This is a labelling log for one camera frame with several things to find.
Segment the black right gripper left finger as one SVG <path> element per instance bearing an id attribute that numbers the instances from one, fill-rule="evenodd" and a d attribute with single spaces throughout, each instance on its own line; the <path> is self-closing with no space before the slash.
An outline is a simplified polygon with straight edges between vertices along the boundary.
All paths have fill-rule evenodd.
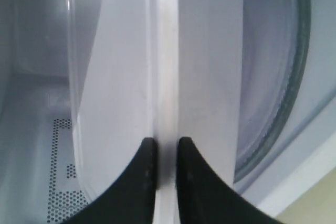
<path id="1" fill-rule="evenodd" d="M 152 223 L 157 188 L 158 146 L 147 137 L 118 179 L 64 223 Z"/>

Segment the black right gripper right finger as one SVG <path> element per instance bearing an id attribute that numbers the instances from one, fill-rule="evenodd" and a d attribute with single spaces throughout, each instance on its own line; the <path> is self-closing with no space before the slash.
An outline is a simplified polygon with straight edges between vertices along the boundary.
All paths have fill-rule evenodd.
<path id="1" fill-rule="evenodd" d="M 190 137 L 178 143 L 176 186 L 180 223 L 280 223 L 223 182 Z"/>

